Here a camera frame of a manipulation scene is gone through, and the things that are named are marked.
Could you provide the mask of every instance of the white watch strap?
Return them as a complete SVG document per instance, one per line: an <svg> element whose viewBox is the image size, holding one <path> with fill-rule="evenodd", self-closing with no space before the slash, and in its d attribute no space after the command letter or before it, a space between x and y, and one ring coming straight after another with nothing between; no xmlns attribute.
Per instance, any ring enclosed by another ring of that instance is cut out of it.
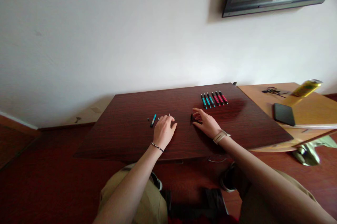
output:
<svg viewBox="0 0 337 224"><path fill-rule="evenodd" d="M215 142L215 144L218 144L219 141L221 141L225 136L231 135L222 130L217 136L214 137L213 142Z"/></svg>

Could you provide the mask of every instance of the tv bezel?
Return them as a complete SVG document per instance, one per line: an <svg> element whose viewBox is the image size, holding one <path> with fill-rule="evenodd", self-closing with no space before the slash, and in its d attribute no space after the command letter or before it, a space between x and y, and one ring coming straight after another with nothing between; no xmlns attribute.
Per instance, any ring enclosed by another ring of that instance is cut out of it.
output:
<svg viewBox="0 0 337 224"><path fill-rule="evenodd" d="M321 4L325 0L251 0L238 3L231 3L227 0L222 13L222 17L274 11L286 8Z"/></svg>

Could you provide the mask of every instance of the black phone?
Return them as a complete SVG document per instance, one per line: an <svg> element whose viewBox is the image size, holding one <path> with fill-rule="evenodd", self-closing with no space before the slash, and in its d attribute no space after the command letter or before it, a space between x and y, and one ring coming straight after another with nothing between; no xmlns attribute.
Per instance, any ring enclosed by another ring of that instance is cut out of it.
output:
<svg viewBox="0 0 337 224"><path fill-rule="evenodd" d="M274 120L290 126L295 126L294 114L290 106L274 104Z"/></svg>

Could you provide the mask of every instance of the blue marker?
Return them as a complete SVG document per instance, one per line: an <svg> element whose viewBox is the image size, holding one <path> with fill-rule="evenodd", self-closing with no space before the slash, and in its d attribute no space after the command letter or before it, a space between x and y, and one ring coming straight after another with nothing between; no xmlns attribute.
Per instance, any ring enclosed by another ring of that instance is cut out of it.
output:
<svg viewBox="0 0 337 224"><path fill-rule="evenodd" d="M156 119L156 117L157 117L157 115L155 114L150 127L153 127L153 123L154 123L154 120Z"/></svg>
<svg viewBox="0 0 337 224"><path fill-rule="evenodd" d="M206 102L205 102L205 99L204 99L204 97L203 97L203 95L202 95L202 94L201 94L201 99L203 100L203 103L204 103L204 108L206 108L206 109L207 109Z"/></svg>
<svg viewBox="0 0 337 224"><path fill-rule="evenodd" d="M212 98L211 98L211 96L210 96L210 94L209 93L207 93L207 97L210 99L210 102L212 103L212 105L215 107L215 104L214 104L214 102L213 102L213 100L212 100Z"/></svg>
<svg viewBox="0 0 337 224"><path fill-rule="evenodd" d="M211 104L210 104L208 98L206 97L206 94L204 94L204 97L205 97L205 99L206 99L206 101L207 101L207 104L208 104L209 108L212 109Z"/></svg>

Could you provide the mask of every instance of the pen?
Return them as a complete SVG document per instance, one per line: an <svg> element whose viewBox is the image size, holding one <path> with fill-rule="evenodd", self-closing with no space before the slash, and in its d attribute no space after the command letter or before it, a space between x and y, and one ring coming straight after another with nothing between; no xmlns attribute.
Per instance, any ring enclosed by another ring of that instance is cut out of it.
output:
<svg viewBox="0 0 337 224"><path fill-rule="evenodd" d="M217 93L217 91L215 91L215 95L218 96L218 98L219 98L219 100L220 100L220 103L221 103L222 105L225 105L224 101L222 100L220 94Z"/></svg>
<svg viewBox="0 0 337 224"><path fill-rule="evenodd" d="M213 96L214 100L217 102L218 106L221 106L220 103L219 103L219 100L218 100L217 96L214 95L213 92L212 92L212 96Z"/></svg>
<svg viewBox="0 0 337 224"><path fill-rule="evenodd" d="M210 102L212 103L212 105L215 107L215 104L214 104L214 102L213 102L213 100L212 100L212 98L211 98L211 96L210 96L210 94L209 93L207 93L207 97L210 99Z"/></svg>
<svg viewBox="0 0 337 224"><path fill-rule="evenodd" d="M157 117L157 115L155 114L150 127L153 127L153 123L154 123L154 120L156 119L156 117Z"/></svg>
<svg viewBox="0 0 337 224"><path fill-rule="evenodd" d="M224 99L225 103L228 104L227 99L226 99L225 96L221 93L221 91L219 91L219 93L220 93L221 97Z"/></svg>
<svg viewBox="0 0 337 224"><path fill-rule="evenodd" d="M203 97L203 95L202 95L202 94L201 94L201 99L203 100L203 103L204 103L204 108L206 108L206 109L207 109L206 102L205 102L205 99L204 99L204 97Z"/></svg>
<svg viewBox="0 0 337 224"><path fill-rule="evenodd" d="M204 94L204 97L205 97L205 99L206 99L206 101L207 101L208 107L209 107L210 109L212 109L211 104L210 104L210 101L209 101L208 98L206 97L206 94Z"/></svg>

